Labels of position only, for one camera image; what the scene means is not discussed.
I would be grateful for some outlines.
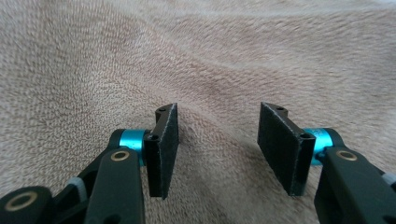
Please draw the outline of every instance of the beige towel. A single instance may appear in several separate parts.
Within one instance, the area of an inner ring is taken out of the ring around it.
[[[0,196],[54,194],[118,128],[155,125],[178,103],[169,197],[147,223],[318,223],[256,144],[260,102],[300,127],[331,127],[396,172],[392,0],[2,1]]]

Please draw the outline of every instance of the brown towel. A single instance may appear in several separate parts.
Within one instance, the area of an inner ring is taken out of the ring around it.
[[[169,197],[147,223],[318,223],[320,167],[291,198],[256,144],[260,102],[331,127],[396,172],[396,4],[372,0],[2,1],[0,196],[54,194],[118,128],[178,103]]]

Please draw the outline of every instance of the cloth background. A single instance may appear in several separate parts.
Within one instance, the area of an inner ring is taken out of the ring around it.
[[[54,194],[118,128],[178,103],[169,197],[147,223],[318,223],[256,144],[260,102],[396,172],[396,5],[375,0],[1,1],[0,196]]]

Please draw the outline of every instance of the brass ring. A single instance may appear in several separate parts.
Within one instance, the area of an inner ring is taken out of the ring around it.
[[[124,161],[129,157],[128,151],[118,151],[111,155],[111,160],[113,161]]]
[[[335,154],[338,157],[347,161],[356,161],[358,159],[358,157],[355,154],[344,150],[338,150]]]
[[[26,202],[21,203],[21,204],[14,204],[18,199],[23,198],[23,197],[29,197],[29,200],[27,200]],[[15,211],[21,210],[24,207],[29,206],[36,199],[37,199],[37,193],[36,192],[27,191],[27,192],[24,192],[22,194],[19,194],[19,195],[13,197],[11,200],[9,200],[8,203],[5,206],[5,209],[8,212],[15,212]]]

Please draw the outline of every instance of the fabric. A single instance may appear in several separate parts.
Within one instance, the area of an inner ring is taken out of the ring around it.
[[[169,197],[147,223],[318,223],[287,196],[256,141],[260,102],[300,127],[337,130],[396,172],[392,0],[2,1],[0,196],[58,193],[118,128],[155,126],[178,103]]]

